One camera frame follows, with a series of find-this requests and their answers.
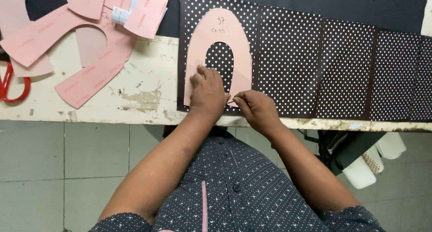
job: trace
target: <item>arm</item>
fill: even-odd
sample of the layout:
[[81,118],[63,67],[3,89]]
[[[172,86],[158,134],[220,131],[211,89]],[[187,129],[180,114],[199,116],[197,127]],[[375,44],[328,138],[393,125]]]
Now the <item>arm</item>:
[[233,101],[251,127],[275,147],[295,187],[316,213],[359,205],[336,176],[282,124],[270,97],[250,90],[240,92]]
[[136,213],[153,224],[164,200],[175,190],[187,164],[221,117],[229,94],[215,69],[198,67],[192,78],[190,111],[177,128],[126,176],[99,221],[117,213]]

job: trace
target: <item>polka dot fabric roll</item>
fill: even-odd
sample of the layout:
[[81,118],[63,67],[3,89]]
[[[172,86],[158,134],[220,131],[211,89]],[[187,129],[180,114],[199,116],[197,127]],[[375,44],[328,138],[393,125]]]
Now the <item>polka dot fabric roll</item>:
[[[231,10],[247,36],[252,89],[273,98],[280,117],[373,121],[432,120],[432,38],[242,0],[180,0],[177,109],[187,49],[212,8]],[[205,64],[230,91],[234,55],[215,42]],[[224,114],[240,116],[228,105]]]
[[281,116],[312,118],[317,95],[320,15],[261,7],[258,91]]
[[371,120],[409,120],[419,43],[417,34],[380,32]]

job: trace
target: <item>scissors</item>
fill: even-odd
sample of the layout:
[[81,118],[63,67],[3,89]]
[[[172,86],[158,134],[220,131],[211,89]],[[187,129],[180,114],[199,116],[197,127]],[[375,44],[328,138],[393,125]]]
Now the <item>scissors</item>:
[[12,79],[12,73],[14,72],[14,68],[12,67],[12,63],[11,62],[7,62],[7,70],[6,70],[6,75],[4,76],[4,81],[1,80],[0,77],[0,100],[3,100],[5,102],[8,103],[16,103],[19,101],[23,101],[30,92],[30,84],[32,83],[32,81],[30,80],[29,77],[24,77],[24,91],[21,94],[21,96],[19,96],[16,99],[8,99],[7,98],[7,91],[9,89],[9,83],[10,80]]

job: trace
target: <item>tiled floor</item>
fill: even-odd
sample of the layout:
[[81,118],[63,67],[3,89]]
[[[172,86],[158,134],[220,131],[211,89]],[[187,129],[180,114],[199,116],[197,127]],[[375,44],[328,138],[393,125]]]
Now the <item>tiled floor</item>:
[[[284,168],[260,134],[251,128],[229,131]],[[152,125],[0,121],[0,232],[87,231],[162,132]],[[383,160],[375,184],[357,190],[343,175],[338,178],[387,231],[432,231],[432,134],[402,138],[408,151]],[[304,143],[317,152],[316,144]]]

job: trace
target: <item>person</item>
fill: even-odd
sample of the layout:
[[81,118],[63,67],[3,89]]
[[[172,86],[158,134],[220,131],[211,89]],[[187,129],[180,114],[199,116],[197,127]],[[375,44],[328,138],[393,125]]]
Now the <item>person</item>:
[[191,77],[190,111],[118,186],[91,232],[384,231],[374,216],[282,124],[273,100],[233,101],[278,152],[267,157],[212,127],[230,95],[215,69]]

